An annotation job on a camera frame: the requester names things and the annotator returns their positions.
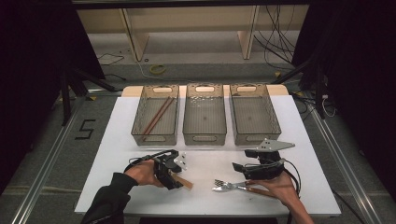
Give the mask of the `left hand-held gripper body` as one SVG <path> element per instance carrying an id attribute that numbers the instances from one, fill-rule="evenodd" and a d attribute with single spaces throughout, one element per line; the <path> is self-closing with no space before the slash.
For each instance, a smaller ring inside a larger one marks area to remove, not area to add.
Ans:
<path id="1" fill-rule="evenodd" d="M 187 169 L 186 163 L 187 154 L 185 152 L 179 153 L 177 150 L 169 149 L 161 151 L 154 155 L 154 174 L 162 183 L 162 177 L 172 175 L 172 168 L 180 167 L 183 170 Z"/>

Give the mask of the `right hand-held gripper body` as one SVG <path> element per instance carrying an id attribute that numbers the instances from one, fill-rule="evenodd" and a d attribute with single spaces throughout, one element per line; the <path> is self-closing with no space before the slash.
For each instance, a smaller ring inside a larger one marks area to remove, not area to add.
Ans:
<path id="1" fill-rule="evenodd" d="M 280 176 L 284 170 L 285 159 L 280 157 L 279 151 L 286 148 L 295 147 L 293 143 L 282 142 L 265 138 L 255 149 L 258 151 L 259 164 L 246 164 L 247 172 L 244 173 L 246 179 L 270 180 Z"/>

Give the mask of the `amber-handled clear spoon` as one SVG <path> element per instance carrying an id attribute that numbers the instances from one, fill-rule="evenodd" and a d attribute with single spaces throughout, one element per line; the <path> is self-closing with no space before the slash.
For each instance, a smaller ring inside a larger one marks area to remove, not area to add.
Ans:
<path id="1" fill-rule="evenodd" d="M 186 187 L 187 189 L 192 189 L 193 184 L 192 184 L 190 181 L 188 181 L 188 180 L 186 180 L 186 179 L 184 179 L 184 178 L 178 176 L 177 174 L 172 174 L 172 177 L 173 177 L 177 182 L 180 182 L 180 183 L 181 183 L 184 187 Z"/>

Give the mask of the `wooden-handled metal fork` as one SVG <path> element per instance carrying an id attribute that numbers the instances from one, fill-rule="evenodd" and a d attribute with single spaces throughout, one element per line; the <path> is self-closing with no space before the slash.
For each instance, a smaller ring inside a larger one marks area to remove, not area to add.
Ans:
<path id="1" fill-rule="evenodd" d="M 252 183 L 250 181 L 231 183 L 231 182 L 222 181 L 222 180 L 219 180 L 219 179 L 215 179 L 214 180 L 214 184 L 217 187 L 221 187 L 223 189 L 235 189 L 237 187 L 245 187 L 245 186 L 255 185 L 254 183 Z"/>
<path id="2" fill-rule="evenodd" d="M 221 187 L 213 188 L 213 190 L 216 192 L 226 192 L 226 191 L 231 191 L 231 190 L 236 190 L 236 189 L 275 198 L 275 195 L 273 193 L 271 193 L 269 190 L 264 190 L 264 189 L 255 189 L 255 188 L 251 188 L 251 187 L 237 187 L 235 189 L 223 189 Z"/>

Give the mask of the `grey transparent plastic bin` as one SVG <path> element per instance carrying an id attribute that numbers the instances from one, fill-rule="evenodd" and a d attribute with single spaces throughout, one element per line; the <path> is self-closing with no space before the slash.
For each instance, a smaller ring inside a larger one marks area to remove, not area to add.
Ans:
<path id="1" fill-rule="evenodd" d="M 143 87 L 131 135 L 139 146 L 174 146 L 177 143 L 178 85 Z"/>
<path id="2" fill-rule="evenodd" d="M 230 108 L 237 146 L 259 145 L 282 133 L 266 84 L 231 85 Z"/>
<path id="3" fill-rule="evenodd" d="M 187 146 L 223 146 L 227 134 L 221 84 L 187 85 L 183 136 Z"/>

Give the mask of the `person's left hand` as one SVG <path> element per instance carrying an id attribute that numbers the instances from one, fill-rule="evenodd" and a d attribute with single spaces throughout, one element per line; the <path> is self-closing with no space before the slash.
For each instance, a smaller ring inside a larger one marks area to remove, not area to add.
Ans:
<path id="1" fill-rule="evenodd" d="M 154 174 L 154 164 L 155 162 L 153 160 L 142 161 L 129 168 L 125 174 L 133 178 L 139 186 L 152 185 L 162 188 L 163 184 Z"/>

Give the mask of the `person's right hand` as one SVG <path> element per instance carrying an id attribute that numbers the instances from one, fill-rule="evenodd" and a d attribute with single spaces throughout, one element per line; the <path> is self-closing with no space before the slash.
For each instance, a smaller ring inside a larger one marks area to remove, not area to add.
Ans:
<path id="1" fill-rule="evenodd" d="M 285 172 L 274 179 L 253 180 L 253 183 L 266 187 L 288 208 L 292 208 L 300 202 L 291 178 Z"/>

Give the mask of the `black metal stand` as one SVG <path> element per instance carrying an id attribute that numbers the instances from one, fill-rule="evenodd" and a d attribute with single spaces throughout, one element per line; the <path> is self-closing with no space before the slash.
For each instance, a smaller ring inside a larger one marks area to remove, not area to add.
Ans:
<path id="1" fill-rule="evenodd" d="M 120 88 L 111 86 L 105 83 L 103 80 L 99 79 L 98 77 L 90 75 L 89 73 L 79 68 L 76 67 L 65 68 L 60 76 L 61 93 L 62 93 L 63 109 L 64 109 L 63 125 L 65 125 L 70 120 L 72 115 L 69 90 L 72 90 L 75 93 L 75 95 L 78 97 L 85 97 L 88 93 L 88 89 L 83 83 L 84 80 L 88 80 L 93 84 L 96 84 L 97 86 L 102 87 L 110 92 L 121 91 Z"/>
<path id="2" fill-rule="evenodd" d="M 282 75 L 273 81 L 273 84 L 281 84 L 292 77 L 302 73 L 303 76 L 299 81 L 299 87 L 301 91 L 315 91 L 315 109 L 322 119 L 325 118 L 325 109 L 322 106 L 323 95 L 324 95 L 324 75 L 320 68 L 319 62 L 314 59 L 309 59 L 304 63 L 301 63 L 286 75 Z"/>

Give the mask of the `yellow tape roll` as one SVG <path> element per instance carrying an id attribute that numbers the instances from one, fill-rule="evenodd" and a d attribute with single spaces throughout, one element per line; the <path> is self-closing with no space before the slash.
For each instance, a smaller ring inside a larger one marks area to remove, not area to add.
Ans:
<path id="1" fill-rule="evenodd" d="M 149 68 L 149 71 L 153 75 L 161 75 L 165 72 L 166 67 L 162 64 L 154 64 Z"/>

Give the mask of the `black curtain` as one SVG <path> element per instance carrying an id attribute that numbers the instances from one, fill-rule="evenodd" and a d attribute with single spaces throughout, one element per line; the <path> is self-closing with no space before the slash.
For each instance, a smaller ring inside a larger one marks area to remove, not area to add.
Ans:
<path id="1" fill-rule="evenodd" d="M 0 0 L 0 194 L 57 99 L 67 65 L 105 77 L 72 0 Z"/>
<path id="2" fill-rule="evenodd" d="M 360 150 L 396 202 L 396 0 L 308 0 L 292 63 L 312 54 L 344 1 L 356 4 L 320 68 Z"/>

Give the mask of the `light wooden desk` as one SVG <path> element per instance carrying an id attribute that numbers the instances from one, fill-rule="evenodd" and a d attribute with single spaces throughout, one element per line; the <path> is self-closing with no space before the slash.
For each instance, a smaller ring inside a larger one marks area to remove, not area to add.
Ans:
<path id="1" fill-rule="evenodd" d="M 242 57 L 250 58 L 255 31 L 268 31 L 278 21 L 282 31 L 302 28 L 308 5 L 240 7 L 152 7 L 80 9 L 89 34 L 125 33 L 133 59 L 140 61 L 151 33 L 237 32 Z"/>

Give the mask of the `aluminium floor rail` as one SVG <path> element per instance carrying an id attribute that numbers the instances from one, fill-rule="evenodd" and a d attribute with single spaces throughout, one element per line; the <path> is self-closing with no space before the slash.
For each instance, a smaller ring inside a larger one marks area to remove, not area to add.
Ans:
<path id="1" fill-rule="evenodd" d="M 332 153 L 332 156 L 345 179 L 351 194 L 361 210 L 365 222 L 367 224 L 383 224 L 379 214 L 375 211 L 374 203 L 355 175 L 352 166 L 348 163 L 346 156 L 336 141 L 327 122 L 321 118 L 317 110 L 312 105 L 309 105 L 308 108 L 311 110 L 313 120 L 317 124 L 319 131 Z"/>
<path id="2" fill-rule="evenodd" d="M 27 193 L 25 194 L 21 204 L 19 205 L 11 224 L 26 224 L 29 216 L 31 215 L 35 204 L 40 196 L 42 189 L 44 188 L 50 172 L 58 159 L 58 156 L 64 146 L 67 136 L 69 135 L 76 117 L 84 105 L 85 97 L 77 97 L 72 110 L 69 120 L 62 126 L 61 130 L 57 134 L 55 142 L 52 144 L 47 158 L 42 163 L 39 172 L 37 173 L 33 184 L 29 187 Z"/>

